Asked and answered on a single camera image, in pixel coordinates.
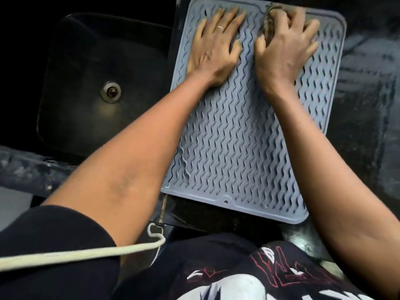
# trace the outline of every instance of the black sleeve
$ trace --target black sleeve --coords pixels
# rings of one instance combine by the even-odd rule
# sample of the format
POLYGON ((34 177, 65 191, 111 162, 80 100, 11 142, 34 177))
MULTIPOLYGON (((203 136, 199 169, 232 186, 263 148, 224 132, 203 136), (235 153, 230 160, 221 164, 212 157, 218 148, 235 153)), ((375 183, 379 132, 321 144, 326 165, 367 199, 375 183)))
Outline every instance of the black sleeve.
MULTIPOLYGON (((89 217, 60 206, 28 210, 0 232, 0 256, 116 246, 89 217)), ((120 258, 110 257, 0 273, 2 299, 110 299, 120 258)))

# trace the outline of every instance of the hand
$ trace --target hand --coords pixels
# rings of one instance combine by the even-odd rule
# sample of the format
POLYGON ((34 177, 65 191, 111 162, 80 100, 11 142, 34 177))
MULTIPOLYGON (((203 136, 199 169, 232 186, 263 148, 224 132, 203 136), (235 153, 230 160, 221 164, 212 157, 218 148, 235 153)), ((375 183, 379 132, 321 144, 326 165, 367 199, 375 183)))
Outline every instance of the hand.
POLYGON ((219 86, 227 80, 242 53, 239 40, 233 43, 229 53, 230 43, 246 16, 243 12, 235 17, 237 11, 237 6, 227 14, 224 14, 224 9, 219 9, 211 20, 200 22, 193 38, 187 75, 202 71, 209 75, 210 86, 219 86))
POLYGON ((320 23, 313 19, 305 23, 306 11, 297 7, 286 13, 281 9, 270 12, 275 35, 266 46, 264 35, 254 44, 257 79, 268 95, 275 95, 294 81, 307 60, 315 53, 318 42, 313 41, 320 23))

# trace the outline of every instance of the forearm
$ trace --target forearm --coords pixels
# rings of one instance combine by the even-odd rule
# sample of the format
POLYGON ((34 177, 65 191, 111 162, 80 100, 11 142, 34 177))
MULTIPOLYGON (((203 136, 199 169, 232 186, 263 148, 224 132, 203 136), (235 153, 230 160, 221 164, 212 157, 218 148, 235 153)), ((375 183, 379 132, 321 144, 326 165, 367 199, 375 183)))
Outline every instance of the forearm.
POLYGON ((298 100, 294 87, 270 99, 303 199, 325 242, 376 288, 397 291, 400 224, 358 179, 298 100), (387 258, 377 264, 376 257, 387 258), (386 276, 393 275, 392 280, 386 276))
POLYGON ((183 127, 208 88, 193 72, 176 89, 92 154, 47 201, 91 217, 117 245, 148 222, 183 127))

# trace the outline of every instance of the black sink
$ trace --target black sink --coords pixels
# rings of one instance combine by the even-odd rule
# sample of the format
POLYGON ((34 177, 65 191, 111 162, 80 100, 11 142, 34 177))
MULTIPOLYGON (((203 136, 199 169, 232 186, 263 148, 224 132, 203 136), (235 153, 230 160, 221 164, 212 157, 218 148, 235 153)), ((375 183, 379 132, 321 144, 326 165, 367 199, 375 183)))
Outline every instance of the black sink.
POLYGON ((110 15, 62 19, 40 101, 40 139, 87 157, 133 122, 165 94, 170 37, 167 26, 110 15))

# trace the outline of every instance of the white rope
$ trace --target white rope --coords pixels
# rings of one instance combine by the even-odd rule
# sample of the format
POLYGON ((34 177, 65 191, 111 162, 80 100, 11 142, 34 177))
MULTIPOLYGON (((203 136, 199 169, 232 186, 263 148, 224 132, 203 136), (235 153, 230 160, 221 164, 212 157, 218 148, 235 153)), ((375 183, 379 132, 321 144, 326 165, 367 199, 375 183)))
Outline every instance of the white rope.
POLYGON ((147 234, 150 237, 159 238, 158 241, 153 243, 134 244, 122 247, 93 248, 89 250, 73 250, 69 252, 52 252, 52 253, 3 257, 0 258, 0 272, 5 272, 9 270, 18 270, 27 267, 36 267, 36 266, 60 264, 67 262, 77 262, 77 261, 90 260, 103 257, 121 256, 136 252, 143 252, 145 250, 152 250, 154 248, 159 248, 164 244, 165 237, 163 236, 163 234, 152 233, 150 231, 150 227, 152 227, 153 225, 155 224, 150 223, 149 226, 147 227, 147 234))

